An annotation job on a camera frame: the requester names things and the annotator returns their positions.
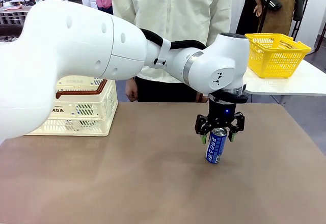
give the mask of can lid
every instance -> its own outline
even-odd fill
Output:
[[[226,128],[214,128],[212,130],[212,133],[216,136],[226,136],[228,134],[228,131]]]

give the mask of blue can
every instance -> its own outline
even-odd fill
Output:
[[[209,143],[206,151],[206,160],[208,162],[213,164],[219,163],[227,134],[228,131],[225,128],[215,128],[210,132]]]

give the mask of yellow plastic basket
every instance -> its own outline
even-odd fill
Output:
[[[246,34],[249,68],[260,78],[289,78],[311,48],[283,34]]]

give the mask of hand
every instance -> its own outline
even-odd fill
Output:
[[[206,103],[208,101],[208,97],[203,96],[202,93],[197,93],[196,103]]]
[[[135,102],[138,100],[138,87],[133,78],[127,80],[126,82],[126,95],[130,102]]]
[[[254,10],[254,13],[256,13],[256,16],[259,17],[262,12],[263,12],[263,7],[261,5],[257,5]]]

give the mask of floor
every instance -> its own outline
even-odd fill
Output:
[[[326,73],[326,42],[317,53],[306,56],[306,61]],[[125,96],[125,81],[117,81],[119,101],[128,101]],[[252,103],[276,103],[272,96],[253,95]],[[295,96],[285,108],[296,122],[326,155],[326,97]]]

